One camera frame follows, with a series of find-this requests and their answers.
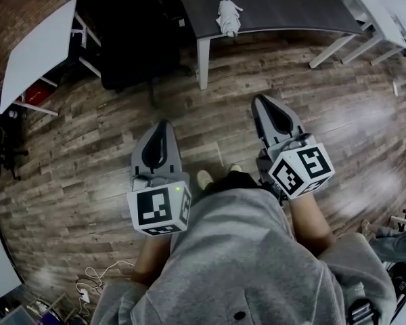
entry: wooden floor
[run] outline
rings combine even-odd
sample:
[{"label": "wooden floor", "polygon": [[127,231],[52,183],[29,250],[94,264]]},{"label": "wooden floor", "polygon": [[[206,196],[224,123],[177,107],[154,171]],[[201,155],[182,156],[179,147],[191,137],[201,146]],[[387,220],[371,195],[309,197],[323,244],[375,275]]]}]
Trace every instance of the wooden floor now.
[{"label": "wooden floor", "polygon": [[[74,281],[86,267],[101,272],[120,259],[135,261],[142,236],[125,196],[130,155],[162,118],[175,126],[191,175],[205,168],[221,177],[237,163],[257,177],[261,143],[250,104],[258,93],[283,100],[325,144],[336,174],[317,199],[337,234],[406,209],[406,87],[399,97],[391,87],[393,77],[406,77],[406,58],[371,67],[382,53],[376,49],[342,65],[359,39],[311,70],[309,61],[331,37],[267,32],[213,40],[208,90],[182,74],[160,79],[157,110],[144,85],[121,94],[93,77],[62,85],[45,105],[59,117],[28,114],[23,180],[0,179],[1,229],[27,285],[50,298],[65,290],[77,304]],[[189,65],[195,56],[193,47],[183,51]],[[120,265],[108,276],[126,278],[129,271]]]}]

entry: dark gray table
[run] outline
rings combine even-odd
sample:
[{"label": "dark gray table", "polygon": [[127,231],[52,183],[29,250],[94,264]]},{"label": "dark gray table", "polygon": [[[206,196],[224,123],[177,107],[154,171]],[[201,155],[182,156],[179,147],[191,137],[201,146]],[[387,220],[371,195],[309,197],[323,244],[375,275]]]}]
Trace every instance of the dark gray table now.
[{"label": "dark gray table", "polygon": [[[208,87],[210,40],[221,37],[215,20],[220,0],[182,0],[198,42],[200,89]],[[240,33],[260,30],[322,30],[359,34],[341,0],[232,0],[243,8]]]}]

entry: red object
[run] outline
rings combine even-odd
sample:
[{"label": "red object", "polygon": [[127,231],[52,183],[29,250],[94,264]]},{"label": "red object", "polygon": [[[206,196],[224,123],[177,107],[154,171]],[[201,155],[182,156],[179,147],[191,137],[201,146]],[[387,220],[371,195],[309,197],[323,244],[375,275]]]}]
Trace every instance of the red object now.
[{"label": "red object", "polygon": [[38,106],[52,93],[53,87],[51,85],[42,80],[38,80],[26,90],[26,104]]}]

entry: white sneaker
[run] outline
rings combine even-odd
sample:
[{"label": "white sneaker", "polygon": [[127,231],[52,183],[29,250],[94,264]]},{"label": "white sneaker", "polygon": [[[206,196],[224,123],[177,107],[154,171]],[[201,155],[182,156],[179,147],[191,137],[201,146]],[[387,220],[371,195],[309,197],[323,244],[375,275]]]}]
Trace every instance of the white sneaker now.
[{"label": "white sneaker", "polygon": [[206,170],[200,170],[197,173],[197,184],[201,190],[205,190],[206,187],[213,183],[214,179],[210,175],[210,173]]},{"label": "white sneaker", "polygon": [[241,166],[239,166],[237,164],[232,164],[229,167],[229,172],[232,172],[232,171],[242,172],[242,168],[241,168]]}]

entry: white cube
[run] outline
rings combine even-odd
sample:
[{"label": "white cube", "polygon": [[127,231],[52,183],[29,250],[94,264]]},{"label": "white cube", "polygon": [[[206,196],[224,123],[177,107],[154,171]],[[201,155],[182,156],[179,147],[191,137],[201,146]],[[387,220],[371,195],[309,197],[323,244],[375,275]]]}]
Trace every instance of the white cube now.
[{"label": "white cube", "polygon": [[127,194],[134,228],[159,236],[185,231],[191,208],[191,193],[184,181],[145,188]]},{"label": "white cube", "polygon": [[314,192],[334,173],[323,144],[281,152],[269,170],[269,175],[290,199]]}]

